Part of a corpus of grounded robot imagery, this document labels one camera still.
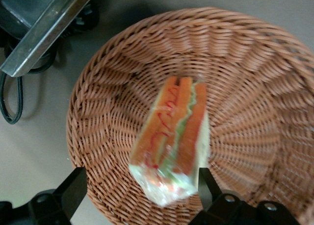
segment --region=wrapped sandwich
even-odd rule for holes
[[[206,101],[205,83],[168,78],[135,141],[130,172],[160,206],[197,192],[198,171],[209,156]]]

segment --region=black power cord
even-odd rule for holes
[[[18,44],[17,40],[13,38],[8,39],[11,42],[8,42],[8,45],[4,49],[4,54],[6,57],[10,55],[10,53],[14,50],[15,46]],[[54,62],[55,57],[57,54],[57,41],[54,42],[51,47],[46,51],[46,53],[42,56],[42,58],[46,58],[49,56],[48,61],[39,68],[31,69],[28,73],[29,74],[39,74],[46,71]],[[15,124],[17,121],[20,120],[23,112],[23,77],[17,77],[17,93],[18,93],[18,100],[17,100],[17,111],[14,116],[11,116],[4,101],[4,85],[6,80],[7,74],[0,71],[0,112],[2,113],[5,121],[9,124]]]
[[[15,124],[19,119],[21,118],[22,111],[23,111],[23,82],[22,77],[17,78],[17,88],[18,88],[18,108],[16,111],[16,114],[14,117],[12,117],[4,103],[4,83],[6,79],[7,74],[4,72],[1,72],[0,74],[0,111],[4,117],[4,119],[9,124]]]

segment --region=black clamp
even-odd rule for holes
[[[39,193],[15,209],[1,201],[0,225],[70,225],[86,192],[86,169],[76,168],[53,193]]]
[[[190,225],[299,225],[280,203],[262,201],[255,208],[234,194],[222,193],[208,168],[199,170],[199,195],[204,210]]]

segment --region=metal screw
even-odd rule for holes
[[[268,210],[270,211],[276,211],[277,210],[277,207],[274,205],[274,204],[271,204],[271,203],[266,203],[264,205]]]
[[[45,200],[48,199],[48,195],[42,195],[40,197],[37,198],[37,203],[41,203],[41,202],[44,202]]]
[[[227,202],[235,202],[235,198],[233,196],[231,196],[231,195],[225,196],[225,200]]]

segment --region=basket rim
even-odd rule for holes
[[[73,121],[73,109],[76,106],[77,101],[77,94],[79,92],[84,91],[87,86],[86,83],[88,83],[88,79],[86,78],[90,71],[93,68],[97,68],[97,66],[102,66],[102,64],[106,63],[107,59],[110,58],[110,56],[114,56],[117,53],[117,50],[120,46],[123,46],[125,42],[128,41],[128,39],[132,39],[134,35],[139,34],[144,29],[149,29],[151,26],[160,24],[160,23],[166,23],[169,20],[188,20],[188,19],[206,19],[211,20],[215,18],[215,16],[226,18],[226,23],[231,23],[231,21],[238,21],[240,24],[247,24],[249,25],[247,28],[247,31],[254,31],[254,28],[257,27],[265,32],[276,32],[276,34],[281,39],[285,39],[291,44],[294,44],[295,46],[298,46],[299,53],[303,56],[306,56],[308,58],[308,63],[310,67],[314,70],[314,54],[311,52],[311,50],[304,45],[302,42],[300,42],[296,37],[294,37],[292,34],[287,32],[285,29],[269,24],[268,22],[265,22],[263,20],[260,20],[259,18],[246,15],[240,12],[232,12],[229,10],[219,9],[216,7],[199,7],[199,8],[187,8],[187,9],[180,9],[180,10],[174,10],[174,11],[168,11],[161,14],[154,15],[152,17],[143,19],[130,27],[124,29],[123,31],[119,32],[115,36],[113,36],[111,39],[109,39],[103,46],[99,48],[99,50],[91,57],[90,61],[86,64],[85,68],[83,69],[82,73],[78,77],[78,80],[76,84],[73,87],[73,91],[71,93],[71,98],[69,102],[69,108],[67,112],[67,121],[66,121],[66,131],[67,131],[67,143],[68,143],[68,151],[71,158],[71,163],[73,167],[78,167],[79,164],[76,162],[74,155],[70,151],[70,148],[72,148],[72,135],[73,135],[73,128],[72,128],[72,121]],[[307,89],[314,94],[314,74],[307,75],[310,70],[306,70],[303,67],[296,67],[298,71],[300,72],[300,76],[307,80],[306,84],[308,85]],[[90,191],[88,193],[88,196],[92,199],[93,195]]]

